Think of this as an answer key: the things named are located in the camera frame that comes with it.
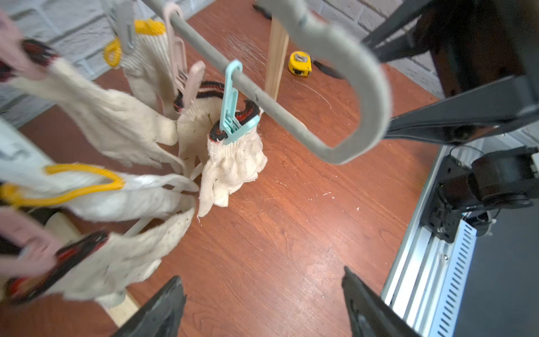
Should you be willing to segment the yellow tape measure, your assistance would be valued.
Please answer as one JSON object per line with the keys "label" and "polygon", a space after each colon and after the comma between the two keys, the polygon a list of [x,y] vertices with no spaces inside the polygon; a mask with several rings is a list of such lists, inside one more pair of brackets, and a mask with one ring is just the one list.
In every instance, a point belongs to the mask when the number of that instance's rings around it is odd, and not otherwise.
{"label": "yellow tape measure", "polygon": [[295,51],[289,57],[290,73],[299,77],[309,77],[312,71],[312,60],[308,53]]}

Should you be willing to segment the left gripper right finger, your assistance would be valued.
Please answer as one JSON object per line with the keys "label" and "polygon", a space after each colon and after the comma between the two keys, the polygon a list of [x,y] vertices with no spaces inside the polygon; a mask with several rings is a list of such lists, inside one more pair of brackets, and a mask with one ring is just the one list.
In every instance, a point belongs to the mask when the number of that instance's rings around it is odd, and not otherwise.
{"label": "left gripper right finger", "polygon": [[353,336],[420,336],[348,266],[344,270],[342,290]]}

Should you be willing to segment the aluminium rail base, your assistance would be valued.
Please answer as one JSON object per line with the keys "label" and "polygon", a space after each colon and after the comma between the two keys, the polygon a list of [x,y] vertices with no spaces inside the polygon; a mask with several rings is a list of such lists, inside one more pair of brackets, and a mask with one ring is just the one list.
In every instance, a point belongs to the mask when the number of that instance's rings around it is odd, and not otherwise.
{"label": "aluminium rail base", "polygon": [[381,299],[421,336],[538,335],[538,208],[497,213],[480,237],[464,225],[454,243],[420,224],[443,159],[534,146],[523,136],[443,146],[432,165]]}

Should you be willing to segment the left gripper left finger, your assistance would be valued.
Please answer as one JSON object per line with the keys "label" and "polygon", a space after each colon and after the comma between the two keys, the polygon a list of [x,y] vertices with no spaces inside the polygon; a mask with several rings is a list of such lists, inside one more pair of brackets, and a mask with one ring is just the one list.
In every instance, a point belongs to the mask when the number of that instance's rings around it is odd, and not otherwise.
{"label": "left gripper left finger", "polygon": [[171,278],[113,337],[177,337],[187,296],[182,279]]}

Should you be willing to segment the white glove yellow cuff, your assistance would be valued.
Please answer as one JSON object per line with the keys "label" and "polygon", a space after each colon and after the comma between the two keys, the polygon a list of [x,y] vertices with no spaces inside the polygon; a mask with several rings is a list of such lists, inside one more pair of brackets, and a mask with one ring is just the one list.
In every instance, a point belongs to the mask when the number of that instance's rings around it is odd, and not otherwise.
{"label": "white glove yellow cuff", "polygon": [[63,207],[95,222],[167,218],[198,189],[178,174],[138,176],[88,164],[57,164],[1,121],[1,199],[13,207]]}

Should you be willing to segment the wooden drying rack frame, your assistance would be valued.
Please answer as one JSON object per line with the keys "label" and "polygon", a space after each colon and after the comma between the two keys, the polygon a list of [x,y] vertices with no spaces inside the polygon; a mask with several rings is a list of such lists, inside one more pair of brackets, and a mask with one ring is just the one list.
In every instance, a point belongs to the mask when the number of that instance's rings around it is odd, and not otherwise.
{"label": "wooden drying rack frame", "polygon": [[[264,91],[276,101],[279,94],[283,68],[288,63],[286,53],[289,44],[289,35],[283,25],[274,16],[272,18],[271,30],[269,35],[268,60],[265,77]],[[52,230],[54,235],[60,237],[63,243],[68,240],[81,239],[80,231],[74,226],[70,219],[57,213],[46,222],[45,228]],[[109,318],[115,323],[116,327],[126,323],[138,310],[140,305],[134,300],[129,292],[123,302],[113,308],[102,307]]]}

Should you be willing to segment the cream glove red-black cuff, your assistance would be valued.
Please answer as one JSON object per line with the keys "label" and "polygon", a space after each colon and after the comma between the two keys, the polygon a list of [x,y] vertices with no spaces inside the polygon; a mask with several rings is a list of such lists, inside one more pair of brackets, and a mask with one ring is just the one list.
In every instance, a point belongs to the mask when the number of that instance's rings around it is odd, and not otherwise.
{"label": "cream glove red-black cuff", "polygon": [[196,99],[188,108],[185,107],[183,94],[178,92],[173,106],[179,113],[178,157],[184,163],[184,176],[193,172],[197,160],[204,164],[209,159],[208,137],[220,119],[224,88],[223,83],[203,81]]}

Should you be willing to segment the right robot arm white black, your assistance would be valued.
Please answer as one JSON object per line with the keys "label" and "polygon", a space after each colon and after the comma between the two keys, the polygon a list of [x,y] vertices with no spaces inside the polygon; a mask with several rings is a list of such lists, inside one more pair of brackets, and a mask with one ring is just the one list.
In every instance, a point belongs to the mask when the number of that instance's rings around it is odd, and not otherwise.
{"label": "right robot arm white black", "polygon": [[[537,1],[405,1],[364,43],[382,63],[430,53],[444,92],[394,118],[388,139],[458,147],[538,120]],[[530,207],[537,154],[498,150],[470,166],[444,157],[420,224],[452,243],[467,212],[486,227],[487,211]]]}

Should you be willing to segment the cream glove dark cuff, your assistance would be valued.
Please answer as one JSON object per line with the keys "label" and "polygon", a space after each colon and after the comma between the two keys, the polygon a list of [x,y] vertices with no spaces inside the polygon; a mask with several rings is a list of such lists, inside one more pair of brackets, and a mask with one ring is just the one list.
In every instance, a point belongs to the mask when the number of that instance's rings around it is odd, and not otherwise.
{"label": "cream glove dark cuff", "polygon": [[56,103],[102,155],[130,167],[170,164],[180,173],[185,163],[163,147],[178,141],[176,121],[160,115],[137,98],[105,89],[88,80],[51,47],[33,39],[21,41],[26,59],[42,68],[43,79],[27,79],[5,61],[1,82]]}

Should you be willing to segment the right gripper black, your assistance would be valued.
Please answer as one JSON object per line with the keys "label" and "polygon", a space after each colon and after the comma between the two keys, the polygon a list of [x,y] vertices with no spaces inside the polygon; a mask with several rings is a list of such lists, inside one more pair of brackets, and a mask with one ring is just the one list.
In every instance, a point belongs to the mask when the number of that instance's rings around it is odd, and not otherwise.
{"label": "right gripper black", "polygon": [[362,43],[381,63],[430,52],[446,98],[393,118],[387,140],[463,145],[538,121],[537,1],[405,1]]}

